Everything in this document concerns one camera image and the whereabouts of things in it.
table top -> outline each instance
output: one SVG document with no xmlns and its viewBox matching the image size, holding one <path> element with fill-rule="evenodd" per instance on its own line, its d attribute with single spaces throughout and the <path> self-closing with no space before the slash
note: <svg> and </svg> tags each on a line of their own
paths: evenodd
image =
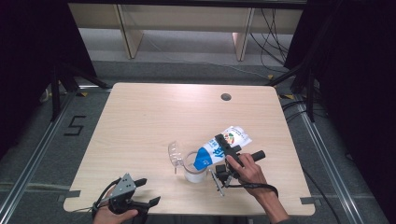
<svg viewBox="0 0 396 224">
<path fill-rule="evenodd" d="M 231 100 L 222 100 L 223 93 Z M 67 198 L 64 209 L 92 206 L 111 181 L 129 173 L 134 180 L 148 180 L 137 188 L 135 201 L 161 196 L 151 214 L 262 215 L 244 189 L 225 189 L 222 197 L 210 174 L 204 182 L 188 182 L 181 169 L 175 175 L 169 160 L 171 142 L 178 141 L 185 155 L 230 126 L 240 126 L 252 139 L 241 152 L 265 152 L 257 163 L 286 211 L 313 215 L 315 206 L 300 201 L 311 195 L 275 89 L 195 84 L 116 84 L 70 189 L 80 195 Z"/>
</svg>

wire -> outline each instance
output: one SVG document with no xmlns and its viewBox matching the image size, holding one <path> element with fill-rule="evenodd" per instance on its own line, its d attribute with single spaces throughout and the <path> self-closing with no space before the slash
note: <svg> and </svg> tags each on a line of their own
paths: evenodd
<svg viewBox="0 0 396 224">
<path fill-rule="evenodd" d="M 91 211 L 92 207 L 80 208 L 80 209 L 71 211 L 71 213 L 76 213 L 76 212 L 83 211 L 83 210 L 87 210 L 87 209 L 88 209 L 87 212 L 89 212 L 89 211 Z"/>
<path fill-rule="evenodd" d="M 265 46 L 265 43 L 268 43 L 273 48 L 278 49 L 280 55 L 282 56 L 282 59 L 284 61 L 286 61 L 285 53 L 288 53 L 289 50 L 286 47 L 284 47 L 282 44 L 280 44 L 280 42 L 279 42 L 279 39 L 277 37 L 277 31 L 276 31 L 276 9 L 272 9 L 272 12 L 273 12 L 273 15 L 272 15 L 272 19 L 273 20 L 272 20 L 271 25 L 270 25 L 268 20 L 267 20 L 267 18 L 266 18 L 266 16 L 265 16 L 265 14 L 264 14 L 264 11 L 262 10 L 262 16 L 264 17 L 265 23 L 267 24 L 268 31 L 269 31 L 267 37 L 264 37 L 263 34 L 262 34 L 262 37 L 265 39 L 264 46 Z M 275 40 L 275 42 L 278 45 L 278 47 L 275 47 L 275 46 L 273 46 L 272 44 L 270 44 L 268 42 L 269 35 L 271 35 L 273 37 L 273 39 Z"/>
<path fill-rule="evenodd" d="M 113 185 L 118 184 L 118 183 L 120 182 L 120 180 L 121 180 L 121 177 L 118 178 L 117 180 L 114 180 L 113 182 L 111 182 L 111 183 L 105 188 L 105 190 L 102 192 L 102 194 L 99 196 L 98 200 L 97 200 L 96 203 L 95 203 L 95 207 L 96 207 L 96 208 L 99 208 L 100 203 L 101 203 L 101 201 L 102 201 L 102 199 L 103 199 L 103 196 L 105 196 L 105 194 L 107 193 L 107 191 L 108 191 L 111 187 L 113 187 Z"/>
<path fill-rule="evenodd" d="M 240 185 L 229 185 L 225 188 L 244 188 L 244 189 L 259 189 L 259 188 L 263 188 L 263 189 L 270 189 L 271 191 L 273 191 L 276 194 L 276 197 L 279 198 L 279 193 L 277 191 L 277 188 L 269 185 L 269 184 L 262 184 L 262 183 L 244 183 L 244 184 L 240 184 Z"/>
<path fill-rule="evenodd" d="M 87 214 L 92 210 L 92 207 L 80 208 L 80 209 L 77 209 L 77 210 L 72 211 L 72 213 L 76 213 L 76 212 L 83 211 L 83 210 L 87 210 L 87 209 L 88 209 L 87 212 L 85 212 L 84 214 L 82 214 L 80 217 L 77 217 L 76 219 L 73 219 L 73 222 L 76 222 L 76 221 L 82 219 L 83 217 L 87 216 Z"/>
<path fill-rule="evenodd" d="M 306 100 L 303 100 L 303 101 L 294 101 L 294 102 L 291 102 L 291 103 L 282 105 L 283 112 L 285 112 L 288 108 L 292 107 L 293 105 L 304 104 L 304 103 L 306 103 Z"/>
<path fill-rule="evenodd" d="M 306 174 L 306 176 L 308 176 L 308 178 L 311 180 L 311 182 L 315 185 L 315 187 L 318 189 L 318 191 L 320 192 L 320 194 L 322 195 L 324 201 L 326 201 L 327 205 L 329 205 L 330 209 L 332 210 L 332 214 L 334 215 L 335 219 L 337 220 L 337 223 L 341 223 L 340 218 L 338 217 L 338 215 L 335 213 L 334 208 L 332 207 L 332 204 L 329 202 L 329 200 L 327 199 L 326 195 L 323 193 L 323 191 L 320 189 L 320 187 L 318 186 L 317 182 L 314 180 L 314 178 L 305 170 L 305 168 L 302 166 L 303 168 L 303 172 Z"/>
<path fill-rule="evenodd" d="M 274 71 L 274 72 L 287 73 L 287 72 L 284 72 L 284 71 L 279 71 L 279 70 L 275 70 L 275 69 L 269 68 L 269 67 L 267 67 L 267 66 L 264 64 L 263 61 L 262 61 L 262 66 L 264 66 L 266 69 L 271 70 L 271 71 Z"/>
<path fill-rule="evenodd" d="M 289 117 L 286 118 L 286 122 L 287 123 L 291 122 L 293 119 L 297 118 L 299 115 L 302 115 L 305 112 L 306 112 L 306 110 L 305 111 L 299 111 L 299 112 L 297 112 L 297 113 L 295 113 L 293 115 L 290 115 Z"/>
<path fill-rule="evenodd" d="M 267 54 L 269 54 L 272 58 L 274 58 L 277 62 L 279 62 L 280 64 L 284 64 L 282 61 L 280 61 L 274 54 L 272 54 L 270 51 L 268 51 L 267 49 L 264 48 L 264 46 L 260 45 L 260 43 L 256 40 L 256 38 L 254 37 L 254 35 L 252 33 L 250 33 L 250 36 L 253 38 L 253 40 L 256 42 L 257 45 L 259 45 L 259 47 L 264 50 Z"/>
<path fill-rule="evenodd" d="M 145 38 L 148 40 L 148 42 L 149 42 L 155 49 L 157 49 L 158 51 L 160 51 L 160 52 L 162 52 L 162 53 L 166 53 L 166 52 L 164 52 L 162 49 L 160 49 L 157 45 L 155 45 L 155 44 L 151 41 L 151 39 L 150 39 L 149 37 L 146 36 Z M 168 57 L 168 56 L 166 56 L 166 55 L 164 55 L 164 57 L 167 58 L 167 59 L 169 59 L 169 60 L 175 61 L 175 62 L 183 62 L 183 63 L 203 63 L 203 64 L 208 63 L 208 64 L 212 64 L 212 65 L 216 65 L 216 66 L 228 67 L 228 68 L 232 68 L 232 69 L 234 69 L 234 70 L 236 70 L 236 71 L 239 71 L 239 72 L 243 72 L 243 73 L 247 73 L 247 74 L 252 74 L 252 75 L 256 75 L 256 76 L 259 76 L 259 77 L 263 77 L 263 78 L 269 79 L 268 77 L 266 77 L 266 76 L 264 76 L 264 75 L 261 75 L 261 74 L 259 74 L 259 73 L 248 72 L 248 71 L 241 70 L 241 69 L 239 69 L 239 68 L 236 68 L 236 67 L 233 67 L 233 66 L 227 65 L 227 64 L 210 63 L 210 62 L 205 62 L 205 61 L 188 61 L 188 60 L 184 60 L 184 59 L 175 59 L 175 58 L 171 58 L 171 57 Z"/>
</svg>

human hand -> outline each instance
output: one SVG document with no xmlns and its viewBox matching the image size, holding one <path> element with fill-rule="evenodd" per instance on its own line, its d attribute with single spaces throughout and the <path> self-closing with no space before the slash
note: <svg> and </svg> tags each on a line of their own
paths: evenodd
<svg viewBox="0 0 396 224">
<path fill-rule="evenodd" d="M 262 172 L 260 165 L 256 164 L 253 158 L 248 153 L 242 153 L 239 155 L 239 160 L 244 164 L 241 166 L 232 156 L 226 157 L 228 163 L 235 169 L 240 175 L 239 182 L 241 184 L 252 183 L 252 184 L 267 184 L 267 180 Z M 270 189 L 257 188 L 257 189 L 246 189 L 249 194 L 258 198 L 260 195 L 266 192 L 270 192 Z"/>
<path fill-rule="evenodd" d="M 110 196 L 113 189 L 107 192 L 106 197 Z M 128 219 L 137 216 L 137 214 L 138 214 L 137 210 L 132 209 L 117 215 L 111 212 L 105 203 L 102 203 L 101 207 L 96 212 L 96 216 L 93 220 L 93 224 L 120 224 L 123 221 L 126 221 Z"/>
<path fill-rule="evenodd" d="M 251 183 L 251 184 L 267 184 L 264 174 L 262 173 L 262 168 L 260 165 L 256 164 L 248 153 L 243 153 L 239 155 L 239 160 L 244 164 L 241 166 L 232 156 L 226 157 L 228 163 L 235 169 L 235 171 L 240 175 L 239 182 L 241 184 Z M 256 188 L 256 189 L 246 189 L 246 191 L 251 194 L 270 219 L 271 223 L 278 223 L 280 221 L 289 219 L 288 213 L 286 213 L 280 200 L 277 198 L 276 194 L 268 188 Z"/>
</svg>

